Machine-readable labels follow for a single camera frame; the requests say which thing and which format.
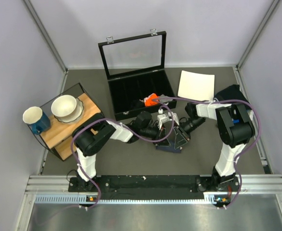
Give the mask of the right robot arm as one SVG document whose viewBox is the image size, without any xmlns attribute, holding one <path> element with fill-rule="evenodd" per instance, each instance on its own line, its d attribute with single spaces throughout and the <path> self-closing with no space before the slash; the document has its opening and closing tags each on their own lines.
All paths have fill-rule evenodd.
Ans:
<svg viewBox="0 0 282 231">
<path fill-rule="evenodd" d="M 213 167 L 209 183 L 198 181 L 199 190 L 215 188 L 223 190 L 234 181 L 237 155 L 239 155 L 255 135 L 252 123 L 252 106 L 243 100 L 228 100 L 227 103 L 203 102 L 187 103 L 185 111 L 189 118 L 174 126 L 175 148 L 190 140 L 190 134 L 206 119 L 217 122 L 222 141 L 220 157 Z"/>
</svg>

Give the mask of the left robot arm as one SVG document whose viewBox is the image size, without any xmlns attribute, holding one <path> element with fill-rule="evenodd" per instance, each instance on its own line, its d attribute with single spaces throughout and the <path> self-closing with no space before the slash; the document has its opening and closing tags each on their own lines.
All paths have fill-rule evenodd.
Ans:
<svg viewBox="0 0 282 231">
<path fill-rule="evenodd" d="M 159 110 L 157 120 L 154 123 L 151 113 L 147 111 L 142 111 L 126 125 L 106 120 L 101 113 L 95 114 L 72 133 L 73 143 L 78 155 L 79 185 L 86 191 L 95 187 L 96 155 L 108 140 L 133 143 L 139 137 L 144 137 L 158 145 L 162 141 L 168 141 L 165 137 L 165 126 L 163 124 L 171 121 L 174 121 L 175 125 L 179 125 L 177 114 L 164 113 L 162 109 Z"/>
</svg>

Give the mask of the navy underwear with cream waistband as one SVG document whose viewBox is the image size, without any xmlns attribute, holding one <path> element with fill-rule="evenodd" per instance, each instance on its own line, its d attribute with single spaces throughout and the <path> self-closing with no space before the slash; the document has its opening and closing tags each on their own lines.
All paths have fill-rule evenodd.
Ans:
<svg viewBox="0 0 282 231">
<path fill-rule="evenodd" d="M 175 148 L 175 143 L 173 141 L 170 142 L 170 146 L 160 146 L 157 145 L 156 146 L 156 150 L 161 150 L 164 152 L 168 152 L 168 153 L 181 153 L 182 152 L 182 147 L 179 147 L 178 149 Z"/>
</svg>

